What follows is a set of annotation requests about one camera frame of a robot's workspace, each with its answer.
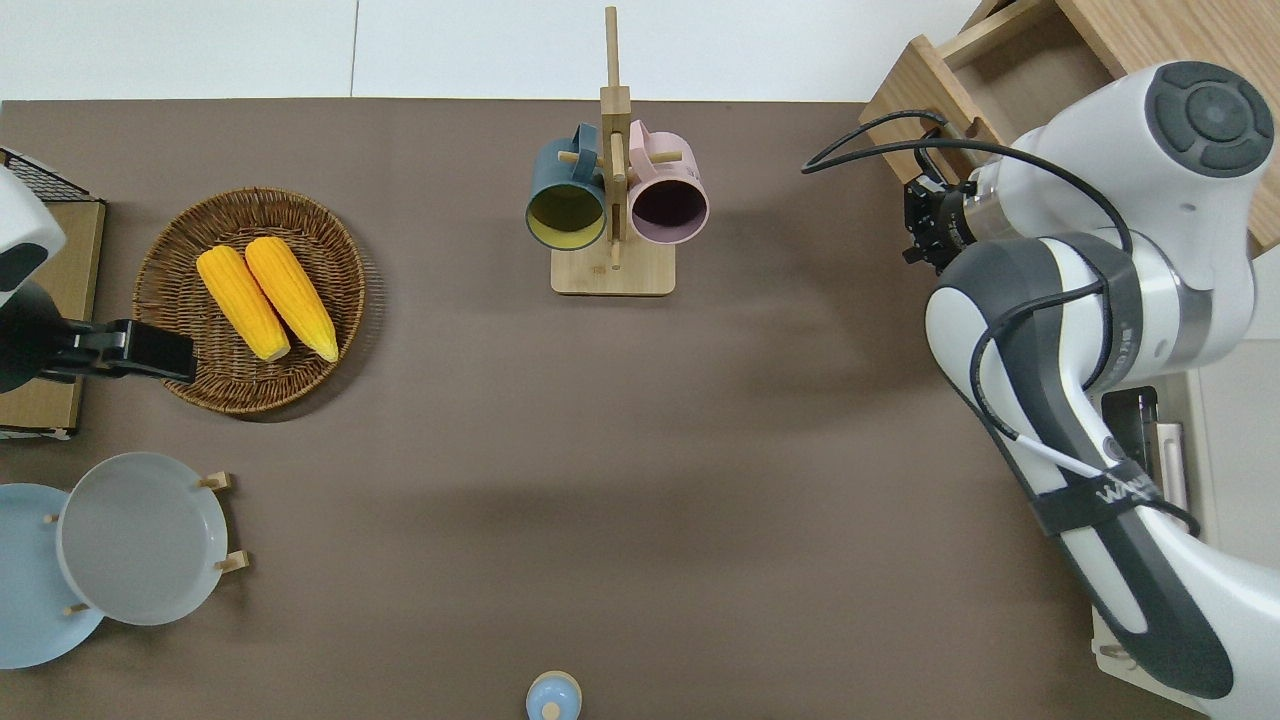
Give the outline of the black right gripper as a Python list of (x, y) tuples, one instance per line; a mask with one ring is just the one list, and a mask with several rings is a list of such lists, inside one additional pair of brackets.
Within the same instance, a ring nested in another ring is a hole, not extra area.
[(904, 186), (904, 215), (916, 217), (916, 234), (902, 251), (906, 264), (924, 261), (941, 274), (975, 242), (964, 214), (966, 197), (964, 184), (918, 181)]

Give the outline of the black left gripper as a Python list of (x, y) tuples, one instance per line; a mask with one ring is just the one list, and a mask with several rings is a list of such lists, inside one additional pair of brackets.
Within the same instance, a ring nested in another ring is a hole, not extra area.
[[(192, 338), (133, 319), (109, 323), (58, 319), (45, 327), (44, 379), (72, 384), (81, 377), (143, 375), (191, 384), (198, 359)], [(131, 365), (125, 357), (131, 341)]]

